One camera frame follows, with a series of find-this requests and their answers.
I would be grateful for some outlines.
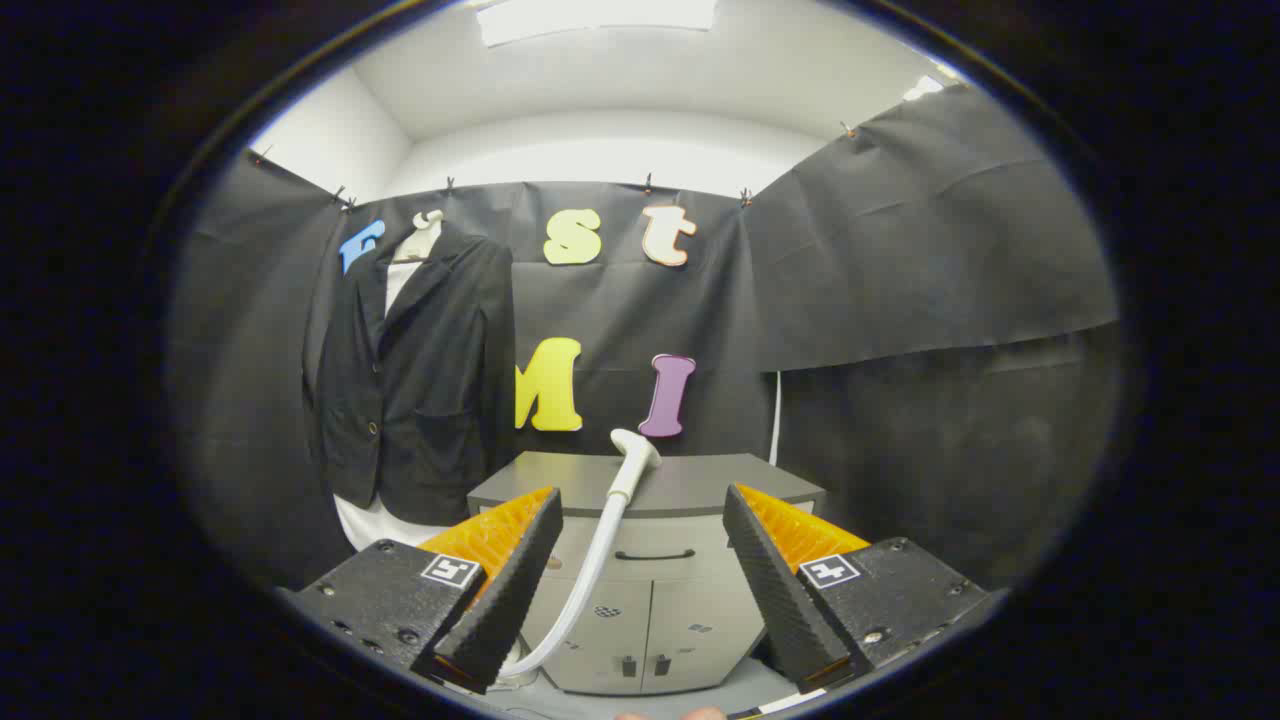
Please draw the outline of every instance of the ceiling light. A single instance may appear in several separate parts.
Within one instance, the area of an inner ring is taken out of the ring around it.
[[[924,95],[925,92],[937,92],[940,90],[942,90],[942,83],[941,82],[931,78],[929,76],[923,76],[915,83],[915,87],[913,87],[911,90],[908,90],[902,95],[902,100],[916,100],[922,95]]]
[[[649,26],[710,29],[716,0],[507,0],[476,10],[489,47],[566,29]]]

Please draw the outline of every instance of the white wall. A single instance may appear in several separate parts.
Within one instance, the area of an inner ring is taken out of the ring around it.
[[[829,142],[717,115],[594,110],[536,115],[419,142],[384,196],[499,182],[596,181],[696,190],[736,197],[759,192]]]
[[[251,147],[268,160],[356,202],[383,197],[383,188],[410,150],[399,124],[352,68],[302,96]]]

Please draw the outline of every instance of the cabinet door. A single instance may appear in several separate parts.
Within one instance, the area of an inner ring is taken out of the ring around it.
[[[741,573],[655,580],[649,618],[645,694],[718,685],[764,629]]]
[[[522,632],[529,647],[552,629],[572,587],[568,578],[544,575],[538,583]],[[568,638],[543,664],[552,682],[564,691],[639,693],[650,591],[648,582],[599,580]]]

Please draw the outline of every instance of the black blazer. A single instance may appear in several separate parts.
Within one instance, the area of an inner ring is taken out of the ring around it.
[[[397,518],[452,525],[466,493],[513,457],[511,251],[445,223],[390,311],[403,237],[343,278],[316,379],[319,462],[333,492]]]

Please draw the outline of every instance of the finger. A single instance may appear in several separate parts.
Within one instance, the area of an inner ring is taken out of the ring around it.
[[[727,720],[727,717],[724,711],[718,707],[699,707],[680,720]]]

